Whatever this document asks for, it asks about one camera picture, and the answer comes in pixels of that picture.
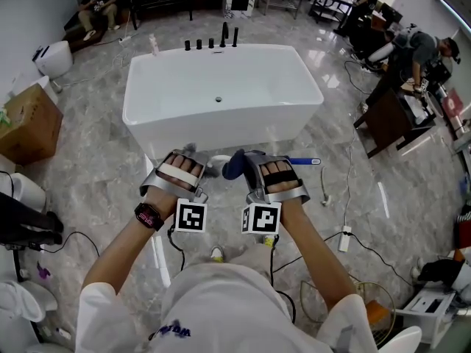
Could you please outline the person's right hand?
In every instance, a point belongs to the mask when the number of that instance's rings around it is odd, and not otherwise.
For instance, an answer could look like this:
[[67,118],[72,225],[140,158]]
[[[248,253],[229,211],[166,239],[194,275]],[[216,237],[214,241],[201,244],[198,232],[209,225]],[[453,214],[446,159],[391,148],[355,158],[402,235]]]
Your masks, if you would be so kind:
[[[284,161],[270,162],[265,165],[260,166],[261,173],[263,178],[266,178],[268,175],[277,174],[279,172],[290,171],[291,167]],[[267,185],[265,182],[266,190],[268,193],[279,193],[286,190],[291,190],[299,186],[299,182],[295,179],[290,181],[278,182],[273,185]]]

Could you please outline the person's left hand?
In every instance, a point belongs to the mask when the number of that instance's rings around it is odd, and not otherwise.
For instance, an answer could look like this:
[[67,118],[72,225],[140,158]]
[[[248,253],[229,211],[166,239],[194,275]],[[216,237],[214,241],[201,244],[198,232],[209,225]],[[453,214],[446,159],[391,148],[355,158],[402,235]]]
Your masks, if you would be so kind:
[[[192,159],[188,159],[182,155],[171,154],[166,158],[165,163],[173,167],[179,168],[182,171],[188,172],[196,178],[198,178],[199,175],[202,173],[202,166],[200,164],[195,163]],[[187,190],[190,190],[193,187],[187,182],[184,182],[167,174],[163,174],[161,172],[159,173],[159,176]]]

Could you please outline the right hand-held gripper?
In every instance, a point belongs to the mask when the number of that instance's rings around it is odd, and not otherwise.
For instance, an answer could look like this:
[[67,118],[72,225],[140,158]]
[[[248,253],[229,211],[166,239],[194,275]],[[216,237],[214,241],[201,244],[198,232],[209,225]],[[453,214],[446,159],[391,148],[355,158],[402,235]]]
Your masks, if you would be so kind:
[[[281,206],[284,201],[300,199],[306,203],[310,196],[303,180],[300,179],[291,161],[287,157],[267,155],[262,152],[250,151],[244,154],[244,176],[249,188],[247,206],[242,211],[241,231],[244,234],[276,235],[279,230]],[[286,170],[275,174],[263,174],[261,168],[270,163],[284,163]],[[295,188],[277,192],[269,191],[269,187],[283,182],[297,183]]]

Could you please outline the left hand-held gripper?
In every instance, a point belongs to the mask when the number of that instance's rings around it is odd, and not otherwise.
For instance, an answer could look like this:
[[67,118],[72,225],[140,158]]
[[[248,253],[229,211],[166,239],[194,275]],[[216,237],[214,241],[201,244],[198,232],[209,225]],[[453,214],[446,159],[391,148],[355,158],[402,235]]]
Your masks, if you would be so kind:
[[[197,175],[171,164],[170,157],[181,156],[199,168]],[[141,186],[139,192],[145,197],[150,187],[177,198],[174,215],[174,229],[180,232],[204,232],[208,206],[208,195],[204,193],[200,182],[205,173],[208,156],[191,149],[175,149],[153,168]]]

